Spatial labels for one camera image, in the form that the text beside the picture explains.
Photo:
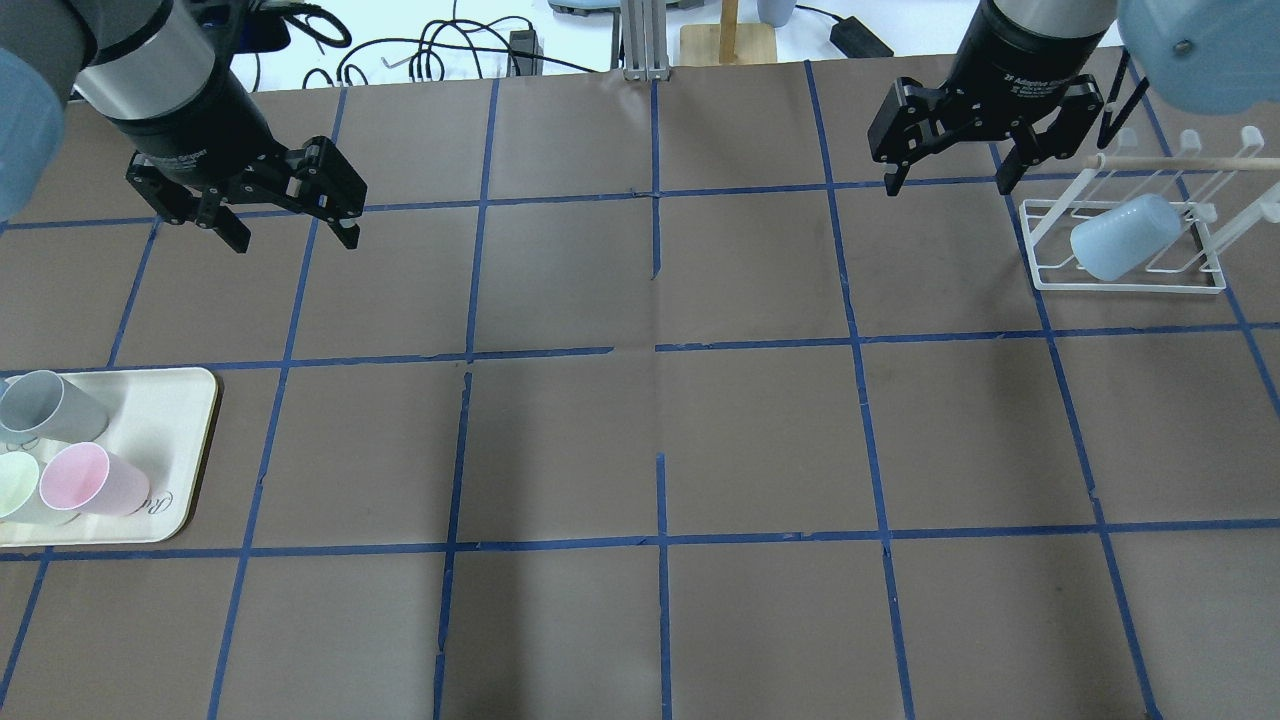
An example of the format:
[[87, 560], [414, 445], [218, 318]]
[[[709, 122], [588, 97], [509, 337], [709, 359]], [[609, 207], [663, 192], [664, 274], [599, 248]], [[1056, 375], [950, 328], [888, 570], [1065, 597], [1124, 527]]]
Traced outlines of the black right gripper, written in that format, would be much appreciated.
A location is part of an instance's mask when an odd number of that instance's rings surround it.
[[996, 172], [1010, 196], [1046, 159], [1075, 154], [1101, 113], [1083, 68], [1105, 36], [1102, 8], [978, 8], [937, 88], [897, 78], [867, 132], [897, 197], [914, 163], [960, 142], [1012, 141]]

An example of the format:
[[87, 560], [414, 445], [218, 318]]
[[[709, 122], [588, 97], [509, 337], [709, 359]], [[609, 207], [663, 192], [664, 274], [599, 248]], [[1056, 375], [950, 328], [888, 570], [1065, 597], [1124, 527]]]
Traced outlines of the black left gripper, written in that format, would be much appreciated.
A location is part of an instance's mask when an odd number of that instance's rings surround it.
[[324, 222], [344, 249], [358, 247], [365, 178], [330, 135], [283, 143], [227, 68], [182, 106], [125, 120], [125, 137], [134, 145], [128, 184], [164, 222], [205, 222], [246, 254], [251, 229], [233, 209], [270, 205]]

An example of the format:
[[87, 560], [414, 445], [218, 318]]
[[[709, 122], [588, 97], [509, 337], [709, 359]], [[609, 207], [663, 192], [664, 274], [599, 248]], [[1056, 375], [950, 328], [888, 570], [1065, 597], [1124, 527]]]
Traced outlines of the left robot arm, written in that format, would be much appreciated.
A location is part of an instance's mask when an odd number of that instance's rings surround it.
[[58, 155], [68, 102], [79, 97], [134, 146], [128, 184], [165, 223], [192, 223], [244, 252], [241, 204], [324, 222], [356, 249], [367, 184], [325, 136], [280, 143], [232, 72], [234, 56], [287, 47], [317, 17], [325, 45], [349, 31], [302, 1], [5, 1], [3, 200], [20, 214]]

